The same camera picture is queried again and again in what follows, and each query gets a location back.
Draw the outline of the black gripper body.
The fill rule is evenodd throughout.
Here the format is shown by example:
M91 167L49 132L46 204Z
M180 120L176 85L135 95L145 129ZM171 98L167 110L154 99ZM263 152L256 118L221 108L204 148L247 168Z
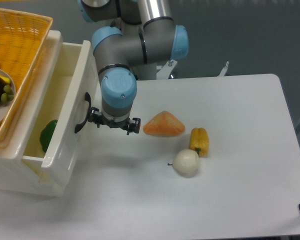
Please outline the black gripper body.
M105 111L101 112L100 125L106 125L109 128L126 129L130 121L130 111L121 116L110 115Z

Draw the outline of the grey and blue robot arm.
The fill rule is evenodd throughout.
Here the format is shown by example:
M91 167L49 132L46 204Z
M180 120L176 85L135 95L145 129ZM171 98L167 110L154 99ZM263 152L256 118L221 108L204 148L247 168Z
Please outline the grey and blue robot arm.
M175 24L166 0L80 0L78 5L87 22L119 19L137 28L136 33L125 34L110 25L93 33L101 108L89 107L84 121L138 133L141 120L130 118L137 95L131 69L184 58L189 52L187 30Z

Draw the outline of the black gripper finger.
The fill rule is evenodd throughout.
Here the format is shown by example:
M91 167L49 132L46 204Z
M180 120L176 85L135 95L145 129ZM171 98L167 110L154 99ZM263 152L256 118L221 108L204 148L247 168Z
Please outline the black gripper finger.
M141 119L138 117L134 117L132 119L128 119L122 129L126 131L126 134L129 135L130 133L138 134L141 128Z
M91 107L87 121L89 123L94 123L97 128L100 128L102 125L102 112L96 107Z

